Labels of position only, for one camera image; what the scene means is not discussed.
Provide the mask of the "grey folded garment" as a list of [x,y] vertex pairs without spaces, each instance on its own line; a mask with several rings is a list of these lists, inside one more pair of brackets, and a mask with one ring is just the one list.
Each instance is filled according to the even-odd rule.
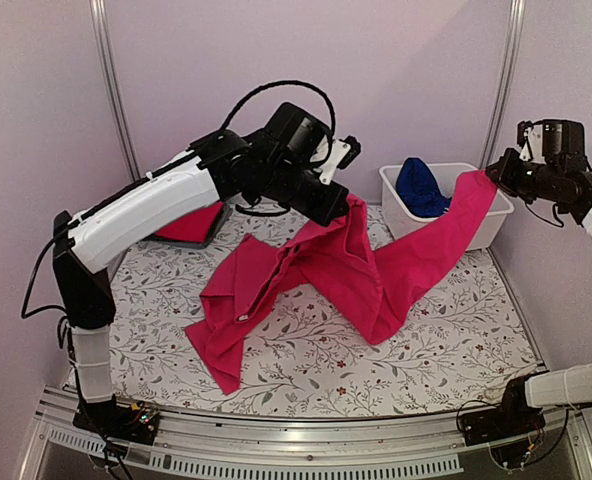
[[225,203],[223,203],[223,204],[224,204],[224,209],[223,209],[223,212],[222,212],[219,220],[217,221],[216,225],[210,231],[207,240],[204,241],[203,243],[190,243],[190,242],[181,242],[181,241],[166,240],[166,239],[163,239],[163,238],[160,238],[160,237],[155,237],[154,236],[154,233],[155,232],[153,234],[148,235],[145,238],[145,240],[146,241],[157,241],[157,242],[162,242],[162,243],[169,244],[169,245],[175,245],[175,246],[180,246],[180,247],[187,247],[187,248],[190,248],[190,249],[204,249],[215,238],[216,234],[220,231],[220,229],[224,225],[225,221],[227,220],[229,214],[231,213],[230,207],[227,206]]

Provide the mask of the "aluminium frame post right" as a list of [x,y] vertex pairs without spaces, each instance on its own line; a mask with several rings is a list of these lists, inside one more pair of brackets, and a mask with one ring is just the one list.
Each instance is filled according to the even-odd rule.
[[492,162],[501,132],[507,102],[510,97],[515,67],[520,51],[525,7],[525,0],[512,0],[510,2],[510,11],[501,62],[500,77],[479,161],[479,167],[481,169],[485,168]]

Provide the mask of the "aluminium frame post left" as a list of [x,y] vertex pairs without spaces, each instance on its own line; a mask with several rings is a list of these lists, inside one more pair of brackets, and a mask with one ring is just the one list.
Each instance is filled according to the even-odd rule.
[[141,172],[136,158],[120,91],[119,78],[111,43],[106,2],[103,0],[90,0],[89,7],[101,74],[109,101],[110,113],[128,177],[131,181],[135,181],[141,177]]

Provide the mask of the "aluminium frame post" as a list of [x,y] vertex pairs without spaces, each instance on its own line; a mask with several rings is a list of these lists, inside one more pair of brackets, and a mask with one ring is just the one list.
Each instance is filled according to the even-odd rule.
[[520,51],[525,7],[525,0],[512,0],[510,2],[510,11],[501,62],[500,77],[479,161],[479,167],[481,169],[485,168],[492,162],[501,132],[507,102],[510,97],[515,67]]
[[103,0],[90,0],[89,7],[101,74],[109,101],[110,113],[128,177],[131,181],[135,181],[141,177],[141,172],[136,158],[120,91],[119,78],[111,43],[106,2]]

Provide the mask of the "pink garment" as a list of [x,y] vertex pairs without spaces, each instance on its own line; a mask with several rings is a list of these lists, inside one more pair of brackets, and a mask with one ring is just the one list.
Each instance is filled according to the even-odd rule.
[[205,318],[185,332],[222,393],[239,389],[245,337],[277,296],[312,285],[370,345],[391,338],[414,303],[460,261],[496,186],[477,170],[459,178],[453,218],[443,218],[372,249],[367,205],[349,195],[349,212],[329,226],[307,222],[281,247],[251,234],[213,272],[200,295]]

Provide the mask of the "blue garment in bin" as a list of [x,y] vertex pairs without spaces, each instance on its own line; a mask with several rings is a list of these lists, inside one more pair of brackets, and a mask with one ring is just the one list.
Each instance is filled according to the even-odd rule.
[[442,194],[429,167],[416,157],[403,162],[395,191],[410,213],[419,218],[442,216],[451,204],[451,199]]

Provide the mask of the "white plastic laundry bin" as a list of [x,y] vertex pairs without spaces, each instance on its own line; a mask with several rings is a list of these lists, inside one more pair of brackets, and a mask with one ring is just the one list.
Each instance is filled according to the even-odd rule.
[[[465,175],[470,178],[469,172],[476,172],[475,166],[468,163],[427,163],[428,169],[434,176],[440,193],[452,199],[455,203],[459,178]],[[453,218],[453,208],[447,210],[440,217],[424,218],[412,213],[408,205],[400,198],[396,191],[396,181],[402,164],[386,165],[379,169],[382,181],[381,207],[385,225],[388,227],[394,239],[403,238],[433,222],[442,221],[443,218]],[[506,218],[514,212],[514,205],[509,198],[497,190],[493,201],[489,204],[486,215],[479,222],[478,229],[470,237],[467,251],[486,249],[491,246]]]

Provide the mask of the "aluminium front rail base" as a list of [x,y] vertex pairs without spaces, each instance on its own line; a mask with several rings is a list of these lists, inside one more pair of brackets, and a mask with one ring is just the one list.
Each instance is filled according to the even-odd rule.
[[166,409],[152,445],[121,457],[77,429],[76,396],[46,388],[21,458],[22,479],[592,479],[592,439],[579,413],[553,409],[524,467],[514,437],[468,445],[459,414],[370,419],[243,417]]

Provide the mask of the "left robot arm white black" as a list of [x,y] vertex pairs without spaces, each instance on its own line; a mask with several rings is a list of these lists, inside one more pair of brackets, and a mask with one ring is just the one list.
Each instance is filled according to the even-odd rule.
[[269,199],[283,212],[326,226],[348,210],[348,191],[334,175],[360,150],[354,137],[337,137],[334,122],[285,102],[248,135],[222,124],[97,205],[59,213],[42,255],[52,260],[61,296],[57,338],[75,375],[74,425],[106,443],[150,445],[157,436],[155,407],[120,405],[111,382],[116,307],[107,269],[118,255],[181,217],[235,196],[251,205]]

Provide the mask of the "floral patterned table cloth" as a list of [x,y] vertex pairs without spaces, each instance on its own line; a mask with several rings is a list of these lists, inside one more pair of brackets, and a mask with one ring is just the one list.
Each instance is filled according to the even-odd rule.
[[113,271],[113,387],[161,406],[276,417],[428,414],[495,403],[506,383],[542,364],[490,254],[466,254],[411,309],[403,328],[371,346],[313,287],[281,294],[246,338],[240,388],[224,394],[186,337],[199,295],[247,234],[280,246],[296,213],[231,215],[213,242],[189,250],[134,245]]

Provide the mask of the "magenta t-shirt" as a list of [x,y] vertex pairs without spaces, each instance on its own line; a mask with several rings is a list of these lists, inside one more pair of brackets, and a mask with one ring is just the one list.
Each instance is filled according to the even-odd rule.
[[159,229],[154,236],[172,241],[203,243],[219,220],[223,209],[222,202],[199,209]]

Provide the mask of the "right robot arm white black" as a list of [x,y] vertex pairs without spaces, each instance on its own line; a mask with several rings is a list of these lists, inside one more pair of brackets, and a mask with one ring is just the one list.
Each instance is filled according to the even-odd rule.
[[[562,227],[568,214],[587,234],[575,247],[563,248],[549,236],[536,236],[520,217],[509,221],[492,244],[501,272],[509,281],[529,330],[550,354],[553,343],[578,346],[592,326],[592,279],[581,261],[592,265],[592,170],[580,148],[571,154],[547,154],[535,162],[528,152],[505,150],[485,173],[500,191],[531,206],[550,202],[549,224]],[[563,340],[564,334],[571,339]],[[491,435],[513,436],[541,417],[547,407],[592,407],[592,363],[523,375],[505,387],[490,421]]]

